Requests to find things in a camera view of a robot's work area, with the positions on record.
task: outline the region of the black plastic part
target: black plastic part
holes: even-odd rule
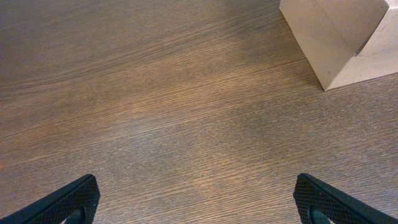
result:
[[[100,200],[96,179],[87,174],[22,210],[0,219],[1,224],[91,224]]]
[[[310,174],[297,177],[293,193],[302,223],[396,224],[398,220],[376,210]]]

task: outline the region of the wooden table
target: wooden table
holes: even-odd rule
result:
[[[398,217],[398,76],[324,92],[266,0],[0,3],[0,217],[83,174],[95,223],[299,223],[308,172]]]

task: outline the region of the cardboard box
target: cardboard box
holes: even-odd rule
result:
[[[324,90],[398,72],[398,0],[281,0]]]

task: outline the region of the beige box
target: beige box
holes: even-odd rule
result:
[[[398,72],[398,0],[281,0],[324,90]]]

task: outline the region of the brown wooden tabletop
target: brown wooden tabletop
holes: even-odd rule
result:
[[[299,223],[301,172],[398,218],[398,76],[324,92],[278,1],[0,3],[0,217]]]

